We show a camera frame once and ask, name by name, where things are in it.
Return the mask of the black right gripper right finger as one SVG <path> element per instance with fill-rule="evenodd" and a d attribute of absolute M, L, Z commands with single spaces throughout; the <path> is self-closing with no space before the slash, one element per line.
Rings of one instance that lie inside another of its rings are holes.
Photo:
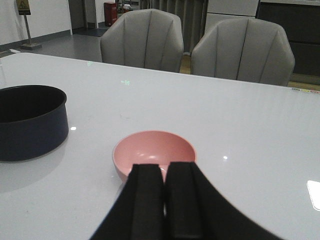
<path fill-rule="evenodd" d="M 234 207 L 194 162 L 171 162 L 165 180 L 168 240 L 277 240 Z"/>

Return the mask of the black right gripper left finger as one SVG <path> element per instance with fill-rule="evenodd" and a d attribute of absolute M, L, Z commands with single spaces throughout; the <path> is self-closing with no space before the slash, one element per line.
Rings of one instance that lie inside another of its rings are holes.
<path fill-rule="evenodd" d="M 92 240 L 162 240 L 164 183 L 157 164 L 134 164 Z"/>

